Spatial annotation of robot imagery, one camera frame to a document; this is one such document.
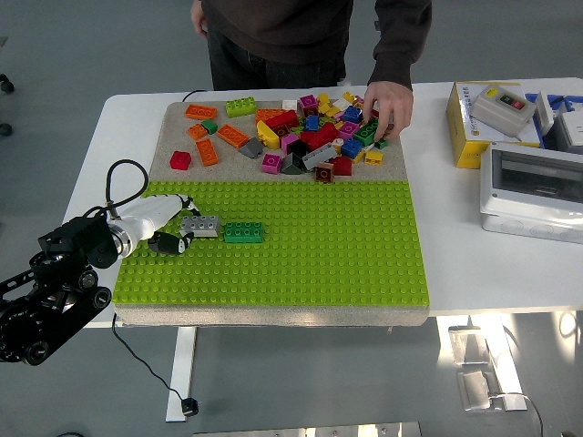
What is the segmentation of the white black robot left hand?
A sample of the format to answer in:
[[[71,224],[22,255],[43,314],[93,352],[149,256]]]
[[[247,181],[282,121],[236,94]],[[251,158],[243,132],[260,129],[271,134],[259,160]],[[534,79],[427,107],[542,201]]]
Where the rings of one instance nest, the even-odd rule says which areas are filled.
[[[156,253],[179,255],[194,239],[192,232],[184,237],[159,232],[182,210],[193,216],[200,212],[193,199],[182,194],[155,195],[138,199],[132,206],[121,212],[121,216],[109,223],[111,234],[117,246],[118,256],[129,256],[139,242],[146,240],[148,247]]]

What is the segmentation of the person's right hand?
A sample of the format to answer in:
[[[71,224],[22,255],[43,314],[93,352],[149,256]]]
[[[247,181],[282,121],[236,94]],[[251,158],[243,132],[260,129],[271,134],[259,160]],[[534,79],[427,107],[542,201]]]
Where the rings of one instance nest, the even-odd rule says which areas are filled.
[[[190,20],[198,36],[207,37],[208,22],[200,0],[194,0],[190,8]]]

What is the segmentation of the person's left hand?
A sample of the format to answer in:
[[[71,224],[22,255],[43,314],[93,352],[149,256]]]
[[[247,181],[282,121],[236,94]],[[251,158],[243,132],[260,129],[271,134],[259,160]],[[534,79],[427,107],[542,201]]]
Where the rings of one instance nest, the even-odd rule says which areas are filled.
[[[395,139],[410,126],[413,107],[413,91],[406,86],[390,82],[371,82],[364,95],[363,118],[369,121],[374,105],[378,106],[378,126],[374,142]]]

